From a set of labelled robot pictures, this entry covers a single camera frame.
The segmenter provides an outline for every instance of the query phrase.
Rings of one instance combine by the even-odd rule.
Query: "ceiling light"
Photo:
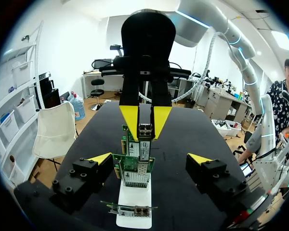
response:
[[[205,28],[209,28],[208,25],[202,23],[201,21],[198,21],[197,19],[195,19],[195,18],[193,18],[193,17],[191,17],[191,16],[188,16],[188,15],[185,14],[185,13],[182,13],[182,12],[180,12],[180,11],[175,11],[175,12],[178,13],[178,14],[180,14],[180,15],[182,15],[182,16],[185,17],[185,18],[188,18],[189,20],[192,20],[192,21],[195,22],[195,23],[198,23],[199,25],[204,26]]]
[[[286,34],[278,31],[271,31],[271,33],[279,47],[289,51],[289,37]]]

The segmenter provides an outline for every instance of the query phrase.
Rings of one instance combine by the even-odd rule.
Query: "white cable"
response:
[[[237,57],[235,56],[234,52],[232,51],[232,48],[231,48],[231,46],[230,46],[230,44],[229,44],[229,41],[228,41],[227,37],[226,37],[223,33],[221,33],[221,32],[215,32],[214,35],[213,35],[213,37],[212,37],[212,39],[211,39],[210,48],[209,48],[209,53],[208,53],[208,58],[207,58],[207,63],[206,63],[205,69],[204,69],[204,71],[203,71],[203,73],[202,73],[202,76],[200,77],[200,79],[196,82],[196,84],[195,84],[189,91],[187,91],[187,92],[184,93],[183,95],[179,96],[178,98],[173,99],[173,100],[171,101],[172,103],[176,103],[176,102],[178,102],[179,100],[184,99],[186,96],[190,95],[194,90],[196,90],[196,88],[202,83],[203,79],[205,78],[205,76],[206,76],[206,74],[207,74],[207,71],[208,71],[208,68],[209,68],[209,64],[210,64],[210,60],[211,60],[211,55],[212,55],[213,46],[214,46],[216,37],[217,37],[218,35],[221,35],[221,36],[223,36],[223,37],[225,38],[225,40],[226,40],[226,42],[227,42],[227,45],[228,45],[228,47],[229,47],[232,55],[233,55],[234,58],[237,60],[237,62],[240,64],[240,71],[242,72],[242,69],[243,69],[243,68],[242,68],[242,65],[241,65],[240,61],[237,59]],[[146,100],[146,101],[148,101],[148,102],[150,102],[150,103],[152,102],[151,99],[145,97],[145,96],[142,95],[140,92],[139,92],[139,96],[140,96],[142,99],[144,99],[144,100]]]

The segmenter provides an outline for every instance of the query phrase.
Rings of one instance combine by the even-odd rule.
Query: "robotic arm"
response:
[[[260,96],[259,83],[249,59],[255,56],[251,42],[210,1],[181,0],[178,10],[169,14],[176,27],[175,41],[183,46],[194,47],[211,26],[228,42],[229,55],[239,67],[247,85],[255,115],[263,115],[262,145],[254,166],[264,189],[273,194],[279,187],[289,187],[289,166],[283,167],[285,153],[275,150],[275,124],[272,102],[268,95]]]
[[[249,59],[255,56],[251,42],[227,17],[210,1],[182,0],[178,10],[169,14],[176,27],[175,41],[183,46],[196,46],[211,26],[229,46],[229,55],[239,67],[255,115],[263,114],[262,147],[260,154],[275,148],[275,126],[270,97],[260,97],[257,76]]]

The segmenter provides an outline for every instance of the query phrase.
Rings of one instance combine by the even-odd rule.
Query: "white platform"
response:
[[[151,180],[146,189],[126,187],[121,181],[119,205],[151,207]],[[117,225],[132,229],[149,229],[152,227],[152,212],[149,218],[131,218],[117,215]]]

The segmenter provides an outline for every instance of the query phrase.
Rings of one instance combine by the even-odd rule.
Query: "person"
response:
[[[272,84],[267,94],[270,95],[275,123],[276,145],[280,141],[279,134],[289,134],[289,59],[285,61],[285,76],[283,81]],[[261,126],[258,126],[246,143],[246,150],[239,156],[238,162],[242,163],[261,146]]]

